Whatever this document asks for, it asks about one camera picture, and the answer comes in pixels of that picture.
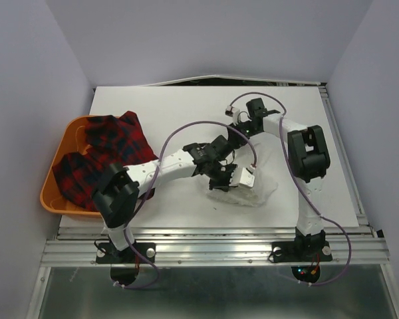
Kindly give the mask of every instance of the black mount plate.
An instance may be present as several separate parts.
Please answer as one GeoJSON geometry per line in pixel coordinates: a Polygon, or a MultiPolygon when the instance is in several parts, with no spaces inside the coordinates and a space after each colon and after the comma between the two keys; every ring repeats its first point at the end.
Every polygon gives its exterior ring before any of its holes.
{"type": "MultiPolygon", "coordinates": [[[[102,257],[96,256],[97,264],[134,264],[136,262],[136,255],[130,247],[124,249],[123,251],[117,251],[112,243],[99,243],[99,248],[106,251],[106,254],[102,257]]],[[[155,256],[148,257],[146,251],[152,248],[156,251],[155,243],[134,243],[134,248],[151,263],[155,262],[155,256]]],[[[145,262],[140,259],[140,264],[145,264],[145,262]]]]}
{"type": "MultiPolygon", "coordinates": [[[[272,244],[273,252],[268,257],[268,259],[271,263],[275,263],[275,264],[277,264],[277,263],[297,263],[297,262],[311,263],[314,258],[316,261],[317,254],[319,254],[319,260],[321,262],[333,260],[333,256],[331,254],[325,255],[321,250],[319,250],[315,253],[299,254],[295,250],[293,241],[274,241],[271,244],[272,244]]],[[[330,247],[330,244],[328,243],[328,241],[325,241],[325,246],[330,247]]]]}

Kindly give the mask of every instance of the white table surface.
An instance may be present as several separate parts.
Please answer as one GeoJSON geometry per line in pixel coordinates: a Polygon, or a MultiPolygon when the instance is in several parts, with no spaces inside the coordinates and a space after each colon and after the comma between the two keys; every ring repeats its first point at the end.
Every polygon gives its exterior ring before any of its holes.
{"type": "MultiPolygon", "coordinates": [[[[90,114],[121,116],[127,110],[134,111],[149,144],[159,154],[164,140],[184,124],[198,120],[229,124],[231,119],[224,115],[225,107],[236,96],[250,91],[268,93],[278,98],[288,109],[287,117],[298,123],[322,126],[331,166],[324,179],[322,201],[317,206],[323,215],[338,221],[343,227],[357,227],[358,209],[354,204],[355,200],[350,196],[340,155],[337,153],[321,95],[316,87],[98,87],[90,114]]],[[[246,96],[237,101],[235,106],[246,110],[245,103],[256,97],[246,96]]],[[[268,110],[279,109],[274,101],[265,97],[263,101],[268,110]]],[[[166,154],[193,142],[211,142],[219,134],[226,136],[225,128],[212,125],[188,128],[173,138],[166,154]]],[[[130,223],[131,226],[294,227],[298,216],[298,195],[289,176],[280,141],[269,134],[259,134],[251,141],[259,144],[259,153],[263,152],[264,147],[271,150],[271,156],[262,165],[262,169],[266,174],[271,174],[279,186],[266,204],[261,207],[244,207],[220,203],[205,196],[205,190],[201,189],[202,184],[196,180],[203,177],[179,179],[158,187],[153,199],[146,202],[130,223]]],[[[63,219],[64,224],[74,224],[68,222],[67,218],[63,219]]]]}

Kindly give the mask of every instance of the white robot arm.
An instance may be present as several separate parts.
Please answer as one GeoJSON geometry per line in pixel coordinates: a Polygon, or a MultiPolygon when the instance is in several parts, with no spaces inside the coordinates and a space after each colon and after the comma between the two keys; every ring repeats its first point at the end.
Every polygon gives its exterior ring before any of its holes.
{"type": "MultiPolygon", "coordinates": [[[[232,117],[230,126],[247,138],[261,133],[279,136],[281,115],[276,110],[268,111],[260,98],[247,103],[249,120],[239,121],[240,111],[232,106],[226,115],[232,117]]],[[[254,167],[238,167],[236,164],[223,165],[221,162],[233,151],[247,142],[228,130],[228,137],[218,136],[212,143],[190,144],[163,159],[156,185],[183,177],[205,174],[210,178],[209,188],[230,191],[232,187],[253,187],[254,167]]],[[[288,119],[283,120],[283,140],[288,146],[289,167],[302,190],[312,202],[320,201],[321,179],[330,165],[329,154],[323,131],[320,126],[307,127],[288,119]]],[[[134,244],[128,222],[133,218],[136,201],[144,194],[153,180],[158,161],[140,165],[121,166],[113,164],[102,176],[92,194],[93,201],[100,211],[112,243],[117,251],[126,251],[128,243],[134,244]]],[[[324,246],[325,232],[321,218],[312,211],[307,201],[299,193],[299,219],[296,237],[292,242],[278,242],[281,252],[273,256],[273,262],[310,260],[324,246]]]]}

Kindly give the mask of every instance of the glass panel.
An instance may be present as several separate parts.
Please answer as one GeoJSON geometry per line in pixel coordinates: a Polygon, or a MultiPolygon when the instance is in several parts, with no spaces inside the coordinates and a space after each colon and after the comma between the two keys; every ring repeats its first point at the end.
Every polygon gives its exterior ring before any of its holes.
{"type": "MultiPolygon", "coordinates": [[[[336,275],[326,266],[320,280],[336,275]]],[[[289,267],[163,269],[147,291],[112,286],[108,268],[52,270],[40,318],[395,318],[378,265],[351,266],[342,279],[307,287],[289,267]]],[[[154,277],[143,270],[138,282],[154,277]]]]}

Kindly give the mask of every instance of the metal frame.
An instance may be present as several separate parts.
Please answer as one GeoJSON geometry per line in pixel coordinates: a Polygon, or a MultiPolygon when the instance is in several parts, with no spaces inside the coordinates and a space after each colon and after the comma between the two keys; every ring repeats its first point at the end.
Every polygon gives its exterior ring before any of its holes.
{"type": "MultiPolygon", "coordinates": [[[[390,298],[399,318],[399,292],[390,266],[389,252],[384,239],[376,238],[368,224],[360,201],[353,174],[340,138],[327,90],[318,86],[325,111],[329,118],[339,154],[342,156],[344,173],[348,178],[351,195],[358,205],[358,227],[346,229],[353,247],[352,264],[378,264],[386,281],[390,298]]],[[[334,261],[328,265],[343,265],[348,247],[346,239],[337,228],[326,228],[334,261]]],[[[204,266],[277,266],[267,260],[272,250],[270,242],[292,239],[294,229],[144,229],[133,228],[137,241],[156,243],[156,265],[158,267],[204,267],[204,266]]],[[[60,227],[55,240],[47,241],[41,260],[27,318],[38,318],[46,292],[51,267],[109,267],[98,265],[93,240],[106,238],[102,227],[60,227]]]]}

